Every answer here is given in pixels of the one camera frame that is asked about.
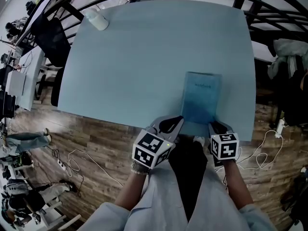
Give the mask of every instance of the table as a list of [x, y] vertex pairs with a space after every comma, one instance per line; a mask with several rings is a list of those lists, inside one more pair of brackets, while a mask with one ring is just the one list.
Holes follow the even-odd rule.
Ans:
[[[188, 71], [222, 74], [219, 120], [250, 141], [254, 55], [243, 11], [190, 0], [154, 0], [101, 11], [104, 31], [83, 20], [68, 56], [58, 109], [145, 128], [179, 115]], [[185, 134], [206, 135], [187, 124]]]
[[20, 97], [16, 97], [16, 105], [20, 107], [31, 110], [35, 86], [38, 81], [39, 70], [41, 69], [41, 64], [44, 58], [44, 52], [42, 49], [37, 46], [25, 54], [22, 58], [20, 58], [19, 65], [25, 65], [24, 68], [21, 69], [21, 73], [26, 74], [23, 95]]

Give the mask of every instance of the white bottle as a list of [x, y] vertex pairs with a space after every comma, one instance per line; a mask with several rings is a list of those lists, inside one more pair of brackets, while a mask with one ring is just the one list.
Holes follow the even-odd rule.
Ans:
[[95, 9], [86, 9], [85, 16], [91, 24], [100, 31], [105, 30], [109, 25], [109, 22], [105, 19], [105, 17], [103, 17], [103, 15], [98, 13]]

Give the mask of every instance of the blue book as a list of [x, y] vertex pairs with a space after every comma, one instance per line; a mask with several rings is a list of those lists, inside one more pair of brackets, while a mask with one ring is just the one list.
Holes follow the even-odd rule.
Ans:
[[187, 72], [181, 115], [185, 121], [209, 124], [215, 120], [221, 75]]

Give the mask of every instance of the shoe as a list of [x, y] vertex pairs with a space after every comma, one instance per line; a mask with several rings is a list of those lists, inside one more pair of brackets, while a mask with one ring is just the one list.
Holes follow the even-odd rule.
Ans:
[[47, 137], [47, 139], [48, 139], [48, 141], [49, 141], [49, 144], [51, 143], [51, 136], [50, 135], [48, 135], [48, 136], [46, 136]]
[[193, 142], [195, 142], [195, 141], [198, 141], [202, 145], [202, 147], [204, 147], [204, 144], [205, 144], [205, 138], [204, 137], [195, 136], [193, 138]]
[[67, 184], [67, 186], [68, 186], [68, 188], [69, 188], [70, 191], [75, 192], [75, 193], [78, 192], [78, 189], [77, 189], [76, 185], [75, 185], [74, 183], [72, 183], [71, 181], [68, 181], [68, 180], [60, 180], [59, 182], [60, 182], [60, 183], [65, 183], [65, 184]]

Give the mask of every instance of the desk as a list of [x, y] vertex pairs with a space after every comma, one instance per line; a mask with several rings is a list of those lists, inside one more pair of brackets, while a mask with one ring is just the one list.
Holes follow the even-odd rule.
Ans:
[[[250, 141], [255, 117], [254, 55], [243, 11], [189, 0], [155, 0], [84, 19], [68, 56], [58, 109], [145, 128], [179, 115], [188, 71], [222, 74], [219, 120]], [[186, 134], [205, 135], [188, 124]]]
[[19, 105], [26, 110], [31, 110], [32, 108], [35, 86], [38, 81], [39, 70], [41, 69], [44, 55], [42, 49], [37, 46], [20, 58], [19, 61], [21, 67], [23, 67], [23, 64], [25, 65], [25, 68], [21, 69], [21, 73], [25, 73], [26, 78], [23, 95], [16, 97], [16, 105]]

